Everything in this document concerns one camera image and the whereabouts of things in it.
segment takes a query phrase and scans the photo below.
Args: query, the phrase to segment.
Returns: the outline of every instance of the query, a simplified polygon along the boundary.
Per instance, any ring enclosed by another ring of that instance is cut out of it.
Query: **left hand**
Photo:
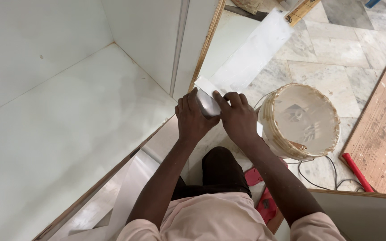
[[[206,119],[196,101],[197,88],[178,100],[175,114],[178,118],[179,140],[197,144],[209,130],[220,122],[219,116]]]

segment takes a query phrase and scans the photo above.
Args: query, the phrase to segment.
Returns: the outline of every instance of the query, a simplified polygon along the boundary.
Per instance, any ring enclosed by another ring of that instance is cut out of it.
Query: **hand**
[[[178,100],[175,114],[178,118],[179,140],[189,141],[195,145],[220,122],[219,116],[207,120],[196,101],[197,88]]]
[[[221,108],[222,125],[239,148],[243,149],[260,139],[257,134],[257,114],[244,94],[229,92],[221,97],[218,91],[214,91],[213,96]]]

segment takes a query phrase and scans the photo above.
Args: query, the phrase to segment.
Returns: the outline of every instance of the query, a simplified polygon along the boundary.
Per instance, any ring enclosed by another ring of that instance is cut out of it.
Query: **pink shirt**
[[[344,241],[324,213],[314,213],[291,226],[292,241]],[[204,194],[169,203],[160,232],[151,222],[136,219],[117,241],[261,240],[275,241],[253,200],[246,193]]]

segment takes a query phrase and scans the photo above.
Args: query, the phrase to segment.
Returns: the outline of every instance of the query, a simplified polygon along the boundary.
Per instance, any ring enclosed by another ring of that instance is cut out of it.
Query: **person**
[[[220,116],[205,118],[197,89],[178,100],[179,139],[142,189],[117,241],[276,240],[254,209],[242,168],[223,147],[202,159],[203,186],[186,186],[180,173],[204,135],[222,120],[229,138],[259,171],[291,227],[292,241],[342,241],[335,224],[301,181],[257,134],[257,115],[247,98],[214,91]]]

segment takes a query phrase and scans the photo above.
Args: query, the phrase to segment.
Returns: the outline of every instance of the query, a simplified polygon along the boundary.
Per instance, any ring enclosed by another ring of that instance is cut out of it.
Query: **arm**
[[[142,189],[126,224],[135,219],[146,219],[160,229],[188,157],[202,137],[220,121],[220,117],[207,120],[202,115],[196,102],[196,93],[197,88],[194,88],[190,94],[178,100],[175,114],[178,118],[179,139]]]
[[[224,129],[257,168],[288,225],[291,227],[294,221],[306,215],[324,212],[303,183],[257,134],[257,115],[245,95],[230,92],[223,98],[214,91],[214,98],[221,108]]]

